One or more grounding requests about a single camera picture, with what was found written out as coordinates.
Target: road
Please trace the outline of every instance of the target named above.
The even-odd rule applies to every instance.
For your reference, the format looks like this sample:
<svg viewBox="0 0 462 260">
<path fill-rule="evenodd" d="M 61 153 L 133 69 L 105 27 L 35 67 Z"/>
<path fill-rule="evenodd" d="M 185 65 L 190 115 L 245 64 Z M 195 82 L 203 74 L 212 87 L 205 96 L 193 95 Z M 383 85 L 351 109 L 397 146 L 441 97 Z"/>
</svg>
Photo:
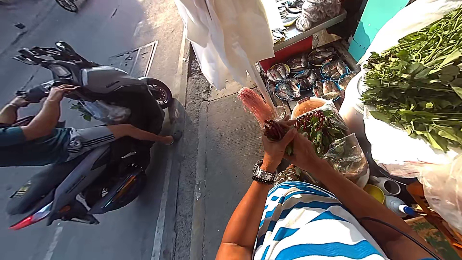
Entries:
<svg viewBox="0 0 462 260">
<path fill-rule="evenodd" d="M 16 90 L 50 79 L 49 71 L 12 60 L 16 50 L 53 46 L 57 40 L 67 41 L 83 57 L 98 63 L 158 40 L 148 75 L 168 86 L 175 85 L 183 25 L 173 0 L 79 0 L 77 14 L 60 8 L 54 0 L 7 2 L 8 5 L 0 5 L 0 104 L 9 101 Z M 19 22 L 26 27 L 13 27 Z M 63 101 L 61 113 L 67 126 L 84 128 L 98 124 L 81 119 L 78 112 L 69 110 L 68 102 Z M 39 108 L 40 105 L 31 105 L 20 115 L 34 114 Z M 55 221 L 47 227 L 40 222 L 11 231 L 7 229 L 5 213 L 0 214 L 0 259 L 151 259 L 164 185 L 165 154 L 165 147 L 155 147 L 155 166 L 148 169 L 146 189 L 128 206 L 97 216 L 99 225 Z M 0 169 L 0 209 L 38 169 Z"/>
</svg>

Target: rider's arm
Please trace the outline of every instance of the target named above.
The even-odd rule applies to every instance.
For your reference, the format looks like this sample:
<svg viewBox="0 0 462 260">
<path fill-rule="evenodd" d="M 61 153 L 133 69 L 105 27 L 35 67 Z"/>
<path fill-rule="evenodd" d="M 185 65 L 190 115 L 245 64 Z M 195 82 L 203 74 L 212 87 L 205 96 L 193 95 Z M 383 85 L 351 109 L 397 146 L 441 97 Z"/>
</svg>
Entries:
<svg viewBox="0 0 462 260">
<path fill-rule="evenodd" d="M 411 227 L 399 216 L 379 203 L 356 184 L 335 171 L 329 163 L 318 158 L 313 146 L 301 134 L 294 138 L 294 154 L 288 157 L 292 164 L 313 174 L 345 205 L 357 219 L 372 217 L 389 223 L 414 239 L 431 248 Z M 393 260 L 417 260 L 431 257 L 417 244 L 393 229 L 369 220 L 361 221 L 361 225 L 374 237 Z"/>
<path fill-rule="evenodd" d="M 75 89 L 75 86 L 61 85 L 50 90 L 50 94 L 40 112 L 27 126 L 21 126 L 26 140 L 33 140 L 51 134 L 61 114 L 60 103 L 64 94 Z"/>
<path fill-rule="evenodd" d="M 296 131 L 289 131 L 279 142 L 271 142 L 262 136 L 265 156 L 261 169 L 270 173 L 276 171 L 280 164 L 284 150 L 295 136 Z M 216 260 L 250 260 L 258 235 L 261 216 L 265 209 L 268 191 L 272 185 L 252 182 L 239 205 L 234 210 L 226 226 Z"/>
<path fill-rule="evenodd" d="M 15 97 L 0 110 L 0 124 L 13 124 L 18 118 L 18 108 L 27 106 L 29 101 L 23 97 Z"/>
</svg>

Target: vendor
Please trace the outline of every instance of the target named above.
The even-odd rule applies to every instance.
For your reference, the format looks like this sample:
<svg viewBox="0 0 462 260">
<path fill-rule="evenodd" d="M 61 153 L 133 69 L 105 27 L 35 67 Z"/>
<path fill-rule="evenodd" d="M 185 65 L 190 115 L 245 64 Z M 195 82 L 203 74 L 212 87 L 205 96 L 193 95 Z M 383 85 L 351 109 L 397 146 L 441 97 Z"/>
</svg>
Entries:
<svg viewBox="0 0 462 260">
<path fill-rule="evenodd" d="M 216 259 L 433 259 L 378 223 L 391 224 L 429 248 L 401 218 L 317 157 L 311 142 L 295 129 L 279 142 L 262 139 L 263 161 L 257 163 L 254 181 L 226 226 Z M 292 140 L 293 155 L 287 156 L 284 151 Z M 283 157 L 330 192 L 303 182 L 306 178 L 290 167 L 276 176 Z"/>
</svg>

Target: motorcyclist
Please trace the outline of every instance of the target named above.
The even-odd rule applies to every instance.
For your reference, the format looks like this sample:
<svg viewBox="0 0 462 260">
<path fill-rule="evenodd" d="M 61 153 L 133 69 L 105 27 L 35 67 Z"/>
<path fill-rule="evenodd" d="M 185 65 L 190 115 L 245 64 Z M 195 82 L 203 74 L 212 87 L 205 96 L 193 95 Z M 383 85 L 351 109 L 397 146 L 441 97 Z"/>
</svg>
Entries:
<svg viewBox="0 0 462 260">
<path fill-rule="evenodd" d="M 61 85 L 50 90 L 40 112 L 26 126 L 12 126 L 17 110 L 30 102 L 15 97 L 0 111 L 0 167 L 42 166 L 72 160 L 77 156 L 123 136 L 143 141 L 173 144 L 181 132 L 158 136 L 130 124 L 96 126 L 86 129 L 57 128 L 60 103 L 66 93 L 78 87 Z"/>
</svg>

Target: white bottle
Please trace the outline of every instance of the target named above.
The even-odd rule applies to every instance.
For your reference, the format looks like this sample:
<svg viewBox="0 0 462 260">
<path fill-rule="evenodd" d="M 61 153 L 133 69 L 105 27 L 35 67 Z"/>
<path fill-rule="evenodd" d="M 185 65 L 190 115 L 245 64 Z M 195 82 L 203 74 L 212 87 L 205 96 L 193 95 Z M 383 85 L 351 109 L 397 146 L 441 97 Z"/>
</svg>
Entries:
<svg viewBox="0 0 462 260">
<path fill-rule="evenodd" d="M 400 217 L 405 217 L 407 215 L 415 216 L 415 211 L 408 207 L 404 201 L 400 200 L 397 197 L 385 195 L 385 205 L 395 214 Z"/>
</svg>

